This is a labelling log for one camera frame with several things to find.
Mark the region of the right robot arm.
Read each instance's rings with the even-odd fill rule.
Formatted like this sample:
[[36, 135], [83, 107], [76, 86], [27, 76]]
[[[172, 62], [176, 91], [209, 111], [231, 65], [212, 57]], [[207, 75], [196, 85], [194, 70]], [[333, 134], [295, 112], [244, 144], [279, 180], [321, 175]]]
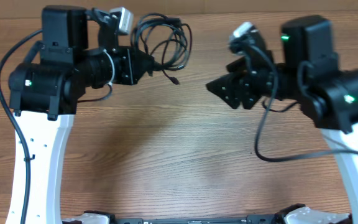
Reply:
[[272, 110], [274, 100], [290, 100], [321, 131], [328, 149], [280, 157], [297, 161], [333, 155], [347, 192], [351, 211], [328, 213], [302, 203], [269, 215], [248, 215], [246, 223], [358, 223], [358, 69], [340, 70], [330, 20], [304, 16], [281, 27], [285, 60], [275, 63], [258, 28], [239, 26], [229, 39], [239, 59], [227, 74], [209, 82], [207, 90], [231, 108], [249, 110], [261, 102]]

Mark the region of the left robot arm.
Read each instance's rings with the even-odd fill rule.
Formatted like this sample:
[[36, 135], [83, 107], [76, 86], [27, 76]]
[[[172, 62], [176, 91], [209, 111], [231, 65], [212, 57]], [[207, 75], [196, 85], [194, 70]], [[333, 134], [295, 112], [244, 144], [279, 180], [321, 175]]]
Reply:
[[119, 45], [132, 21], [124, 7], [43, 8], [42, 39], [9, 76], [16, 158], [8, 223], [62, 222], [65, 148], [86, 89], [135, 85], [152, 71], [151, 56]]

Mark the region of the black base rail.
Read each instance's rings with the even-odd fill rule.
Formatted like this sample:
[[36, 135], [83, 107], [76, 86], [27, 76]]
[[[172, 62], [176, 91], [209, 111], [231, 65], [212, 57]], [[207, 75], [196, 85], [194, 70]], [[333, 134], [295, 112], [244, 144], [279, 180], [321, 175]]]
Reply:
[[231, 218], [115, 218], [114, 224], [274, 224], [275, 215], [247, 215], [246, 217]]

